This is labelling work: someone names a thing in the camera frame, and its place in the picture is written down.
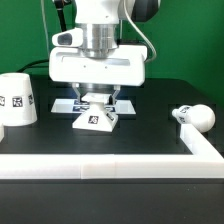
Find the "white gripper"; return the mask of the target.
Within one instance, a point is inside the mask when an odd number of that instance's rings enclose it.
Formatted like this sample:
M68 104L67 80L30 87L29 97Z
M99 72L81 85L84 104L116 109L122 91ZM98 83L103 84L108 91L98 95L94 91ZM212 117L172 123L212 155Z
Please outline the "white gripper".
M119 45L106 58L90 58L80 49L83 31L74 28L52 37L49 76L56 82L70 82L81 102L79 83L114 85L112 104L116 104L120 85L141 85L145 81L144 45Z

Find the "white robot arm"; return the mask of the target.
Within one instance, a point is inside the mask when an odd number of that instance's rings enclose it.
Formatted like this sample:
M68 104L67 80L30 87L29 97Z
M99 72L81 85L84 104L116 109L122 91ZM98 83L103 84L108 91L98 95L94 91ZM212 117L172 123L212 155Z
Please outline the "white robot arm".
M76 26L52 37L49 75L69 82L78 99L103 88L139 86L145 81L145 64L156 58L149 40L126 44L116 35L121 21L132 26L150 20L161 0L73 0Z

